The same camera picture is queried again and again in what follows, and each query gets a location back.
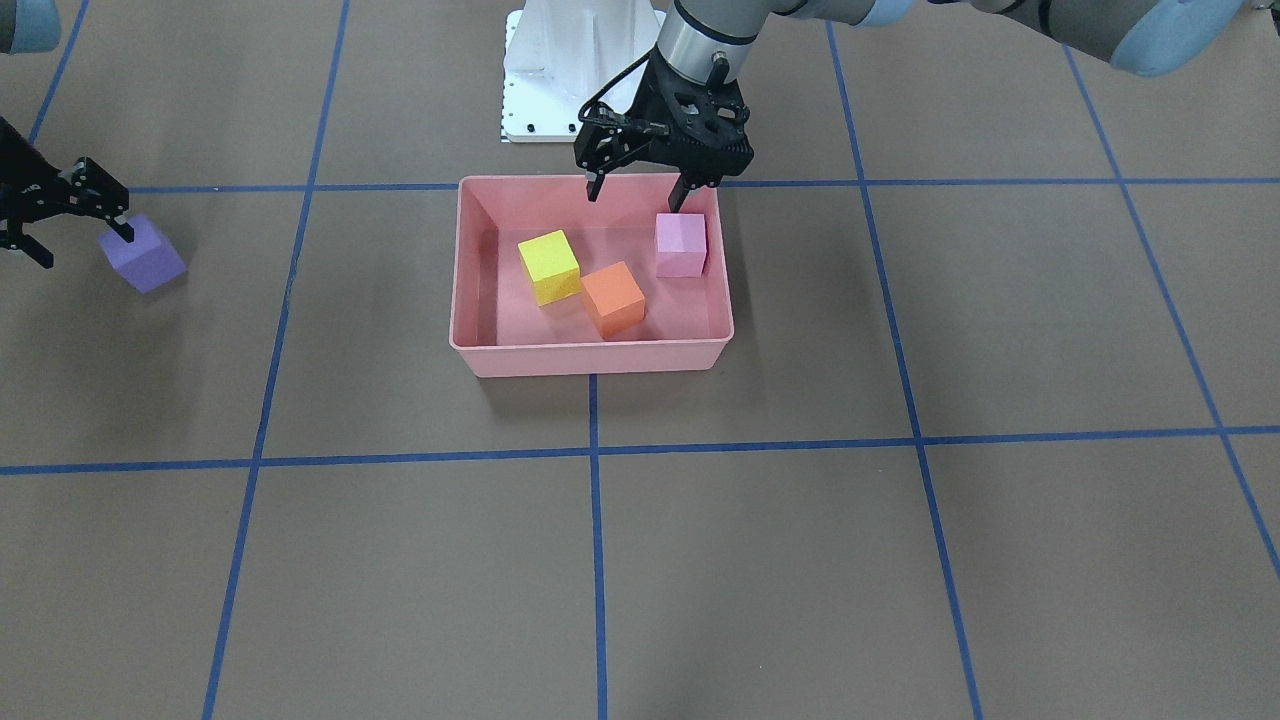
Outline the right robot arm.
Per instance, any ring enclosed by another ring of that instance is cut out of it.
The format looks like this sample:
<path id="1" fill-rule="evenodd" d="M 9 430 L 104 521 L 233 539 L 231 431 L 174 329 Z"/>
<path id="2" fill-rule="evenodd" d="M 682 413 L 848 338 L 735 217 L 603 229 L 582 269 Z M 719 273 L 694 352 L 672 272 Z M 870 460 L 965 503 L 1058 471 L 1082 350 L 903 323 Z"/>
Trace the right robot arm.
<path id="1" fill-rule="evenodd" d="M 6 55 L 52 51 L 61 37 L 54 1 L 3 1 L 1 51 Z M 1 119 L 1 245 L 22 252 L 45 269 L 54 255 L 24 225 L 60 215 L 105 222 L 124 242 L 134 241 L 125 219 L 131 192 L 91 158 L 61 170 L 45 159 L 27 137 Z"/>

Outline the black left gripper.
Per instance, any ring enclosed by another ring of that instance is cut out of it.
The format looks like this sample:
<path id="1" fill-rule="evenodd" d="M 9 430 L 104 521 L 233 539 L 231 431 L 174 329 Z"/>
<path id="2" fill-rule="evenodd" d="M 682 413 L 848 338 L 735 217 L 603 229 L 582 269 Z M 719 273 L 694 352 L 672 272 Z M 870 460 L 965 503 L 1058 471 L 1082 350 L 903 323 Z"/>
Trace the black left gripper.
<path id="1" fill-rule="evenodd" d="M 695 82 L 653 49 L 596 91 L 579 109 L 573 141 L 588 201 L 599 199 L 607 174 L 636 161 L 677 169 L 669 213 L 681 213 L 699 188 L 741 176 L 755 151 L 746 132 L 750 109 L 730 69 L 717 51 L 709 78 Z"/>

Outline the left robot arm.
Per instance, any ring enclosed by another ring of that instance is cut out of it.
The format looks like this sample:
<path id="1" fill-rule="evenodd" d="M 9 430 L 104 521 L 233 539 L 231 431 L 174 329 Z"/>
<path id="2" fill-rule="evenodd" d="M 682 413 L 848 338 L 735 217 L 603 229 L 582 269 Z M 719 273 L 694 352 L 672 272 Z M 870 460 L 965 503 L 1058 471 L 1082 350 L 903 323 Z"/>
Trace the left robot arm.
<path id="1" fill-rule="evenodd" d="M 1156 78 L 1225 33 L 1240 1 L 933 1 L 936 13 L 1016 27 L 1114 70 Z M 672 1 L 655 40 L 579 109 L 573 163 L 588 201 L 635 164 L 675 176 L 667 206 L 740 177 L 754 161 L 741 74 L 773 19 L 852 29 L 901 22 L 910 1 Z"/>

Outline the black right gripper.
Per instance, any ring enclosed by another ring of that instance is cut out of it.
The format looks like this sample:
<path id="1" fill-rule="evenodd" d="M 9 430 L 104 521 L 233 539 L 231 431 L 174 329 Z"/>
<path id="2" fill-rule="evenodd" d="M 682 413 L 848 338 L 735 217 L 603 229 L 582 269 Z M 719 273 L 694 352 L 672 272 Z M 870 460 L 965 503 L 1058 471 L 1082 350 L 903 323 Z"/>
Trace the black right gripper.
<path id="1" fill-rule="evenodd" d="M 8 120 L 1 120 L 1 247 L 23 252 L 44 269 L 54 255 L 24 232 L 24 225 L 60 215 L 105 222 L 123 242 L 134 241 L 125 213 L 129 190 L 93 159 L 81 158 L 60 170 Z"/>

